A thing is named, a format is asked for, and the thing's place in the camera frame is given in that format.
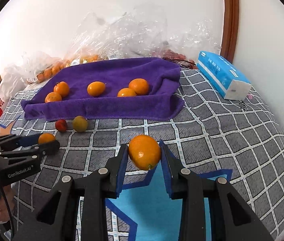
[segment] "orange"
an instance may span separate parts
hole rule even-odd
[[[87,93],[93,97],[100,96],[105,91],[105,83],[103,82],[92,82],[87,87]]]
[[[117,96],[118,97],[131,97],[131,96],[136,96],[136,94],[134,90],[130,88],[124,88],[118,92]]]
[[[47,142],[54,141],[54,140],[56,140],[56,139],[55,139],[55,136],[53,134],[43,133],[38,138],[38,143],[43,144],[43,143],[47,143]]]
[[[137,95],[146,95],[149,92],[149,84],[145,79],[134,79],[128,87],[134,90]]]
[[[45,80],[45,78],[44,78],[44,74],[43,73],[40,73],[40,74],[37,75],[37,81],[39,83],[43,82],[44,80]]]
[[[98,55],[93,55],[93,56],[90,56],[90,55],[84,55],[84,56],[81,56],[80,58],[80,63],[83,63],[84,60],[86,60],[87,62],[96,62],[97,59],[98,59]]]
[[[70,64],[71,64],[71,60],[64,60],[64,65],[65,65],[65,68],[66,67],[69,67],[70,66]]]
[[[56,92],[50,92],[49,94],[47,94],[46,98],[45,98],[45,103],[48,102],[53,102],[53,101],[61,101],[62,100],[62,96]]]
[[[161,148],[154,138],[138,135],[130,141],[128,154],[137,168],[151,170],[161,159]]]
[[[60,62],[59,62],[60,70],[63,70],[63,69],[65,68],[65,65],[66,65],[66,62],[60,61]]]
[[[66,97],[69,94],[69,85],[66,82],[57,83],[54,87],[54,92],[62,97]]]
[[[47,80],[47,79],[52,77],[52,70],[51,69],[46,69],[46,70],[44,70],[43,74],[44,74],[44,79]]]
[[[59,71],[60,71],[60,67],[58,64],[56,64],[53,68],[52,68],[52,75],[55,76]]]

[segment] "white wall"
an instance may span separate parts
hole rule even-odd
[[[82,18],[90,11],[120,16],[144,2],[165,7],[168,36],[202,18],[222,37],[224,0],[10,0],[0,12],[0,71],[24,51],[63,57]]]
[[[234,65],[252,82],[284,130],[284,5],[240,0]]]

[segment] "blue tissue package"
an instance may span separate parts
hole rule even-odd
[[[248,79],[222,56],[200,51],[199,71],[226,100],[244,100],[250,89]]]

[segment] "blue star pattern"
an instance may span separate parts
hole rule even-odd
[[[154,169],[149,185],[125,189],[117,199],[106,205],[122,218],[130,228],[128,241],[177,241],[181,222],[182,200],[171,200],[166,193],[161,164]],[[232,170],[219,170],[200,175],[215,180],[230,179]],[[206,240],[211,241],[208,199],[204,199],[206,212]]]

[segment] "barcode label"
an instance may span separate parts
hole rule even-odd
[[[107,57],[109,58],[109,60],[119,59],[117,54],[109,54],[109,55],[107,55]]]
[[[72,61],[70,66],[79,65],[79,64],[80,64],[80,59],[75,59]]]

